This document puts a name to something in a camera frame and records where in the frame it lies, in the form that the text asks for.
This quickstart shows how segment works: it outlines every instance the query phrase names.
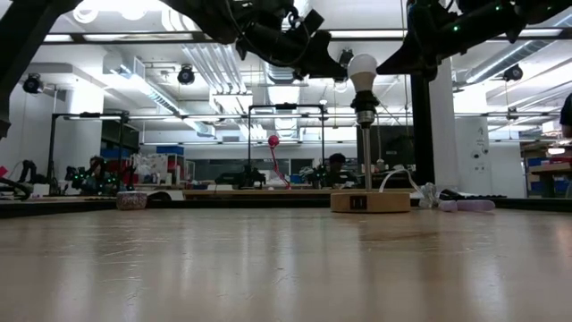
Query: wooden lamp base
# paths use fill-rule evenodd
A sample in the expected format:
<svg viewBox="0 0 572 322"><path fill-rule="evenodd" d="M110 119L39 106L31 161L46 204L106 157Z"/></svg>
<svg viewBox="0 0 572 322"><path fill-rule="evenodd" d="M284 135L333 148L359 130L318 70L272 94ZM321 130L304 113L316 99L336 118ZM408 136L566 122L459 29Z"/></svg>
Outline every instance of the wooden lamp base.
<svg viewBox="0 0 572 322"><path fill-rule="evenodd" d="M333 193L330 208L339 213L383 214L409 212L409 194L403 192Z"/></svg>

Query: man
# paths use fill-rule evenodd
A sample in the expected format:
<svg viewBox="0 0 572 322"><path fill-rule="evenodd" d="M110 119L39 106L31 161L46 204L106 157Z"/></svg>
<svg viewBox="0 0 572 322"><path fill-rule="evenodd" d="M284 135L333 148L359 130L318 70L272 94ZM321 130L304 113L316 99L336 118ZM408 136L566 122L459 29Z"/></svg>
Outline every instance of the man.
<svg viewBox="0 0 572 322"><path fill-rule="evenodd" d="M560 111L560 125L562 125L562 135L565 138L572 138L572 93L568 95Z"/></svg>
<svg viewBox="0 0 572 322"><path fill-rule="evenodd" d="M330 156L330 171L338 173L346 163L346 157L342 153L335 153Z"/></svg>
<svg viewBox="0 0 572 322"><path fill-rule="evenodd" d="M346 163L346 157L342 153L332 154L329 158L330 171L326 176L326 186L333 187L334 185L345 184L346 182L357 182L356 177L346 171L342 171L343 165Z"/></svg>

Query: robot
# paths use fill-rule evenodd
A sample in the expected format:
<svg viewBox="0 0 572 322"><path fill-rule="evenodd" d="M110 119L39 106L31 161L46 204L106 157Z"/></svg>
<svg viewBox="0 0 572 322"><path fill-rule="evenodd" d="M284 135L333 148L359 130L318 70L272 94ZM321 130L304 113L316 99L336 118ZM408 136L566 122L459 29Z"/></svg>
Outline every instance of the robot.
<svg viewBox="0 0 572 322"><path fill-rule="evenodd" d="M300 17L294 0L161 0L190 17L221 44L236 43L270 64L291 67L295 77L346 78L345 68L327 48L332 38L319 30L324 18L315 10ZM81 0L13 0L0 20L0 139L10 128L10 94L26 71L57 18ZM442 59L465 53L500 34L517 40L527 24L536 24L566 10L569 0L457 0L461 15L438 0L409 0L403 47L377 68L378 74L421 73L436 77ZM288 17L291 28L282 31Z"/></svg>

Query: workbench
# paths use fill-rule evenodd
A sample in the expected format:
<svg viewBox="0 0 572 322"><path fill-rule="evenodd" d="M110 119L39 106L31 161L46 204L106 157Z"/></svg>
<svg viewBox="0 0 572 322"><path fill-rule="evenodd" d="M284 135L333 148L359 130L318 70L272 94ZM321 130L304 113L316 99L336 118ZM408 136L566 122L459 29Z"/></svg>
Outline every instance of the workbench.
<svg viewBox="0 0 572 322"><path fill-rule="evenodd" d="M572 216L153 209L2 221L2 321L572 320Z"/></svg>

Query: small basket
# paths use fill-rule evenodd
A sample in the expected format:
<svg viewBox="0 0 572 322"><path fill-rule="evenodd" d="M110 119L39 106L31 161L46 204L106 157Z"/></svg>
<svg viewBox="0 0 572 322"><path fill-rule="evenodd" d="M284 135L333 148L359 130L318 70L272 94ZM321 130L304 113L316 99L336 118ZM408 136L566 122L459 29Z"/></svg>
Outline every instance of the small basket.
<svg viewBox="0 0 572 322"><path fill-rule="evenodd" d="M137 191L122 191L117 193L117 208L119 210L142 210L147 206L147 194Z"/></svg>

